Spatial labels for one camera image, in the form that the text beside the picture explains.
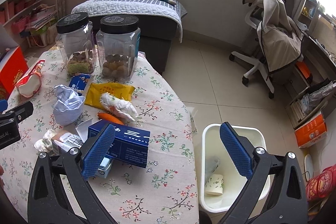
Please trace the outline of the red white snack bag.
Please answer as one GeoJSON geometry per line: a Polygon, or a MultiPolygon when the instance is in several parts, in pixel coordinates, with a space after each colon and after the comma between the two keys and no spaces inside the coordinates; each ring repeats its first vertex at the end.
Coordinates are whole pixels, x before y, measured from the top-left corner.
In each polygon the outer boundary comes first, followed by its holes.
{"type": "Polygon", "coordinates": [[[31,98],[39,91],[42,86],[42,67],[44,64],[45,59],[39,60],[33,69],[17,82],[15,87],[21,96],[31,98]]]}

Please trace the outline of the blue biscuit box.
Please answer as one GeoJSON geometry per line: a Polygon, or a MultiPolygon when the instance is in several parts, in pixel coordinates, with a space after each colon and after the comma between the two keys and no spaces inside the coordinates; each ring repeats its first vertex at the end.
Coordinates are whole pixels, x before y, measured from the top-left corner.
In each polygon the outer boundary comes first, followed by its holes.
{"type": "Polygon", "coordinates": [[[76,73],[70,80],[69,87],[73,89],[78,95],[82,95],[86,89],[87,84],[91,79],[91,75],[85,73],[76,73]]]}

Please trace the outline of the white plastic trash bin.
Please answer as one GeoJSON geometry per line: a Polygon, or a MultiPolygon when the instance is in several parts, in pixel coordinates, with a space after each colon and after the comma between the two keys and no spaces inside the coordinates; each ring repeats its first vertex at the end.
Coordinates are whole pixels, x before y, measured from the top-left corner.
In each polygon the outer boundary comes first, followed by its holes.
{"type": "Polygon", "coordinates": [[[209,124],[203,130],[201,142],[198,145],[201,149],[197,163],[199,203],[204,210],[210,213],[226,212],[247,182],[247,179],[239,174],[220,139],[220,126],[218,123],[209,124]],[[220,165],[213,174],[221,174],[224,177],[221,196],[205,194],[205,159],[212,156],[217,156],[220,159],[220,165]]]}

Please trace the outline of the red patterned bag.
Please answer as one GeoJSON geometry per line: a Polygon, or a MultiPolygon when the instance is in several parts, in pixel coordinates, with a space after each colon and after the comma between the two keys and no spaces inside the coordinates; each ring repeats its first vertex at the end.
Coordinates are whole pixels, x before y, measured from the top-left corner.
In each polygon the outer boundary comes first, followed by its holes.
{"type": "Polygon", "coordinates": [[[309,180],[305,187],[307,201],[312,202],[326,198],[335,189],[335,176],[335,165],[332,165],[309,180]]]}

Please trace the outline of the white round scale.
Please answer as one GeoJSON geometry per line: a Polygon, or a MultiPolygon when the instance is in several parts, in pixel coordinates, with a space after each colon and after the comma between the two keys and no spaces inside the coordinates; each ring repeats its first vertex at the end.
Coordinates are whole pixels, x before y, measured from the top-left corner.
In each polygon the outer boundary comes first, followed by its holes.
{"type": "Polygon", "coordinates": [[[313,178],[314,174],[313,161],[310,154],[305,155],[303,160],[303,167],[304,167],[305,180],[306,182],[308,182],[310,179],[313,178]]]}

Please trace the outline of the crumpled light blue paper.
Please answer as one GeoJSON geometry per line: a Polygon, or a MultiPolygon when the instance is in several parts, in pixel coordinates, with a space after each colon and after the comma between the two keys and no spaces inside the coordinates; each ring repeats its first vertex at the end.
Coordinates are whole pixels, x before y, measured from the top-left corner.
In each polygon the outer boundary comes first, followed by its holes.
{"type": "Polygon", "coordinates": [[[72,124],[82,114],[85,97],[65,85],[54,87],[54,93],[57,98],[53,110],[56,123],[61,126],[72,124]]]}

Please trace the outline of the small light blue box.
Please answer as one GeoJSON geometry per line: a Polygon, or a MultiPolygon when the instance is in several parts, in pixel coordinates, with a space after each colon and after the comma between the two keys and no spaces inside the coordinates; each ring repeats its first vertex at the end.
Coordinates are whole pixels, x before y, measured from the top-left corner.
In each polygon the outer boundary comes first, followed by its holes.
{"type": "Polygon", "coordinates": [[[105,157],[100,166],[98,167],[98,169],[96,170],[95,175],[99,176],[101,178],[107,178],[110,169],[112,168],[112,164],[113,164],[113,159],[110,159],[108,157],[105,157]]]}

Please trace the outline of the red cardboard box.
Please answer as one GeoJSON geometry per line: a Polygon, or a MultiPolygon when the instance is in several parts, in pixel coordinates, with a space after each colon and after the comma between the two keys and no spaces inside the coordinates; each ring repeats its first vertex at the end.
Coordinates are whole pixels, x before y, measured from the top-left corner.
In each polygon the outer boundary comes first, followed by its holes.
{"type": "Polygon", "coordinates": [[[1,99],[8,99],[17,82],[28,70],[20,47],[11,48],[1,60],[0,94],[1,99]]]}

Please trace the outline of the floral paper cup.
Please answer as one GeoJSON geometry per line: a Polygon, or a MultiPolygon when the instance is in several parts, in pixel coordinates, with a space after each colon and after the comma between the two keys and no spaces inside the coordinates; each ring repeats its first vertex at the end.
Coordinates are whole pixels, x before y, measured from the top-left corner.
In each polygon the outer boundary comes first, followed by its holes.
{"type": "Polygon", "coordinates": [[[212,174],[205,184],[205,194],[221,196],[223,194],[224,177],[221,174],[212,174]]]}

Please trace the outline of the orange paper bag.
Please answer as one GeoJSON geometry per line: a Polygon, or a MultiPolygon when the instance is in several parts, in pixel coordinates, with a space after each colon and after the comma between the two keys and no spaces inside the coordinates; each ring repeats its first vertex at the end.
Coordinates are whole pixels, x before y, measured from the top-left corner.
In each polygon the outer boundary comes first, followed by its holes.
{"type": "Polygon", "coordinates": [[[321,111],[295,130],[295,138],[300,149],[308,148],[323,139],[327,133],[325,118],[321,111]]]}

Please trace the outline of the clear plastic bottle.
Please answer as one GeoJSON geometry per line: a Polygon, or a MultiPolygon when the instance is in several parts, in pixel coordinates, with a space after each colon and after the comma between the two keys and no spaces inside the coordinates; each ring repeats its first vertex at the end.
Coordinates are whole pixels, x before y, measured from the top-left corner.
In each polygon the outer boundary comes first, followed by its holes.
{"type": "Polygon", "coordinates": [[[207,157],[205,159],[205,182],[208,182],[220,164],[221,160],[217,156],[207,157]]]}

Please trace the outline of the orange peel piece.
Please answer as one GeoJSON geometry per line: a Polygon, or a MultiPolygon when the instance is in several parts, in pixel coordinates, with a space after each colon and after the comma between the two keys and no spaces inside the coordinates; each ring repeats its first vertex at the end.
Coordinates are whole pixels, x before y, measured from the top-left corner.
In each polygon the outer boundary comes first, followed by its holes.
{"type": "Polygon", "coordinates": [[[119,120],[118,118],[114,117],[111,114],[108,114],[108,113],[98,113],[97,116],[100,119],[103,119],[103,120],[106,120],[106,121],[109,121],[109,122],[112,122],[112,123],[123,125],[123,122],[121,120],[119,120]]]}

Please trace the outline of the yellow snack packet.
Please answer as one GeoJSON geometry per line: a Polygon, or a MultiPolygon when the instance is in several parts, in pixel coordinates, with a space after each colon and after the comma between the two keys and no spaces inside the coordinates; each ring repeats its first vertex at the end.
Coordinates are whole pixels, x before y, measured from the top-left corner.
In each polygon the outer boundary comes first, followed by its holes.
{"type": "Polygon", "coordinates": [[[135,87],[119,83],[91,83],[85,97],[85,104],[101,110],[104,110],[100,103],[101,95],[108,93],[118,99],[131,101],[131,95],[135,91],[135,87]]]}

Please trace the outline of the silver foil bag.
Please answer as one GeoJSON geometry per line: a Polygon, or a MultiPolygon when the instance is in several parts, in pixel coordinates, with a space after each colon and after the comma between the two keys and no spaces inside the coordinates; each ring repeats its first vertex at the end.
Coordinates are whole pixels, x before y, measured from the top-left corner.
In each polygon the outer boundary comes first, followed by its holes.
{"type": "Polygon", "coordinates": [[[312,86],[299,101],[303,113],[309,114],[325,97],[334,91],[335,81],[322,82],[312,86]]]}

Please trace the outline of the dark blue flat box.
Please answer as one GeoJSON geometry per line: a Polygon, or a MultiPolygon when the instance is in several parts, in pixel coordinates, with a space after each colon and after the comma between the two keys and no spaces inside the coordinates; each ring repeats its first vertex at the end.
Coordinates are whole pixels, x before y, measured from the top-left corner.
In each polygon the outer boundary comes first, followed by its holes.
{"type": "Polygon", "coordinates": [[[88,137],[96,136],[106,125],[114,128],[115,135],[105,157],[146,168],[150,132],[101,119],[88,127],[88,137]]]}

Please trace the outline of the crumpled white tissue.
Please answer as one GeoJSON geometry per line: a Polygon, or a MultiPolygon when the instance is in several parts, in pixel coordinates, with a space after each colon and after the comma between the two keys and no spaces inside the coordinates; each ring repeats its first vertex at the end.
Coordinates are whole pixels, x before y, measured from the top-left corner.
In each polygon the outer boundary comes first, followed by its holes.
{"type": "Polygon", "coordinates": [[[103,109],[119,118],[134,122],[138,117],[138,112],[131,102],[117,98],[110,93],[101,95],[100,104],[103,109]]]}

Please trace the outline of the left clear jar black lid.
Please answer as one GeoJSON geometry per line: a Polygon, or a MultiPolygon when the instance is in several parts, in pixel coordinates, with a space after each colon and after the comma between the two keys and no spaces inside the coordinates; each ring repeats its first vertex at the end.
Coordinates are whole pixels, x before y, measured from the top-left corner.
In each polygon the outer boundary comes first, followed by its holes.
{"type": "Polygon", "coordinates": [[[91,74],[96,65],[93,24],[86,12],[69,14],[56,23],[55,43],[69,75],[91,74]]]}

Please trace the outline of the clear jar black lid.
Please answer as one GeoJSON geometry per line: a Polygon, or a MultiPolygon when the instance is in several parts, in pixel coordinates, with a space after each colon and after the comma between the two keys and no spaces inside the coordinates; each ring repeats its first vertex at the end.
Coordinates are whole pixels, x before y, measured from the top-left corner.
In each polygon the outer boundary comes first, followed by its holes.
{"type": "Polygon", "coordinates": [[[134,15],[107,15],[96,34],[101,74],[107,79],[127,81],[135,68],[141,30],[134,15]]]}
{"type": "Polygon", "coordinates": [[[69,14],[56,23],[55,43],[69,75],[91,74],[96,65],[93,24],[86,12],[69,14]]]}

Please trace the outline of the floral tablecloth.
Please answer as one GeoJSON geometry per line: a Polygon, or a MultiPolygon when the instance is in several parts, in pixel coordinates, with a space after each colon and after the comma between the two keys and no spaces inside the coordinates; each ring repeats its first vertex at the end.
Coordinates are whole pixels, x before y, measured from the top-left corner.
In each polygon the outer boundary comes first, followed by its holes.
{"type": "MultiPolygon", "coordinates": [[[[21,139],[1,151],[5,192],[22,216],[38,156],[34,144],[47,130],[61,128],[53,114],[54,87],[70,82],[59,50],[46,51],[41,59],[42,86],[31,98],[33,115],[19,124],[21,139]]],[[[150,132],[146,167],[114,161],[106,178],[93,177],[89,183],[118,223],[198,223],[193,120],[145,57],[138,58],[129,85],[138,112],[131,127],[150,132]]]]}

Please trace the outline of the wooden desk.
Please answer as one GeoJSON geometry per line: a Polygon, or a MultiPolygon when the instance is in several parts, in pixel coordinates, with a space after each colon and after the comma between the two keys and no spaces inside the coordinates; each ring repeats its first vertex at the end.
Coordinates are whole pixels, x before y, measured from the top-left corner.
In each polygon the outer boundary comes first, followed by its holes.
{"type": "Polygon", "coordinates": [[[327,117],[335,108],[335,94],[320,100],[310,114],[306,115],[299,108],[299,101],[305,94],[335,81],[335,18],[324,13],[323,6],[316,0],[306,0],[299,22],[307,25],[302,42],[303,61],[293,65],[284,85],[290,96],[285,110],[295,129],[315,112],[321,110],[327,117]]]}

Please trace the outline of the right clear jar black lid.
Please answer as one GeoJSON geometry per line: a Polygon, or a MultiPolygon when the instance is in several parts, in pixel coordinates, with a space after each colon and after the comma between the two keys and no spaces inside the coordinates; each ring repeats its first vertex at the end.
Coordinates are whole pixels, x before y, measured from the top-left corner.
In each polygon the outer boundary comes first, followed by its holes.
{"type": "Polygon", "coordinates": [[[135,68],[141,30],[134,15],[107,15],[96,34],[101,74],[107,79],[127,81],[135,68]]]}

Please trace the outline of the white office chair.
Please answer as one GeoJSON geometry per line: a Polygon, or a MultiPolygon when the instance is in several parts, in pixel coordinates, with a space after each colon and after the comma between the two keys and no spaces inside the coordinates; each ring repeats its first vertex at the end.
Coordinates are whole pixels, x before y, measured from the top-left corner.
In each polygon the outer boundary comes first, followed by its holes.
{"type": "MultiPolygon", "coordinates": [[[[285,2],[286,13],[289,16],[288,12],[290,12],[293,8],[294,0],[284,0],[284,2],[285,2]]],[[[260,23],[261,16],[263,15],[263,13],[262,13],[262,10],[259,9],[259,8],[253,8],[250,5],[248,5],[248,6],[250,7],[250,10],[248,11],[247,15],[245,16],[245,22],[256,32],[257,24],[260,23]]],[[[307,26],[305,24],[300,23],[298,21],[295,21],[295,22],[298,25],[298,28],[302,32],[307,30],[307,26]]],[[[258,44],[259,44],[259,39],[258,39],[257,32],[256,32],[255,39],[256,39],[256,42],[258,42],[258,44]]],[[[242,76],[242,80],[241,80],[242,84],[245,85],[245,86],[248,86],[250,76],[253,75],[256,71],[258,71],[258,72],[260,72],[261,76],[263,77],[263,80],[265,81],[266,85],[269,88],[269,98],[270,99],[274,98],[274,86],[272,84],[272,75],[276,72],[270,73],[268,71],[268,66],[267,66],[266,59],[263,55],[262,50],[261,50],[261,57],[254,57],[252,53],[250,53],[247,56],[247,55],[244,55],[242,53],[233,51],[233,52],[230,53],[229,60],[230,61],[235,61],[235,59],[240,59],[240,60],[245,61],[248,64],[252,65],[252,68],[250,70],[248,70],[246,73],[244,73],[244,75],[242,76]]],[[[297,61],[299,61],[299,60],[300,61],[303,60],[303,55],[302,54],[301,54],[301,57],[297,61]]]]}

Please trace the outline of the beige blanket on chair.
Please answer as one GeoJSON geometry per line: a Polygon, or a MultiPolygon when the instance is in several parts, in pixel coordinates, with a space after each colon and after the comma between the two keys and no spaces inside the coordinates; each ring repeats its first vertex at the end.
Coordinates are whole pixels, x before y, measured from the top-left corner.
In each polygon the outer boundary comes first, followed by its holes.
{"type": "Polygon", "coordinates": [[[270,73],[301,57],[303,32],[287,15],[284,0],[242,0],[242,3],[262,10],[256,32],[270,73]]]}

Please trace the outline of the quilted blue white blanket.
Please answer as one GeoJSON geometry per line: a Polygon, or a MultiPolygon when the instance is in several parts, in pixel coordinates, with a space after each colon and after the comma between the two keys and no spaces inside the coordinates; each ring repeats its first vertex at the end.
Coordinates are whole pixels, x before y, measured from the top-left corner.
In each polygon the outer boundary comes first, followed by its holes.
{"type": "Polygon", "coordinates": [[[71,12],[86,12],[89,16],[128,14],[168,18],[177,23],[180,42],[183,40],[182,18],[187,14],[180,3],[173,6],[160,0],[87,0],[71,12]]]}

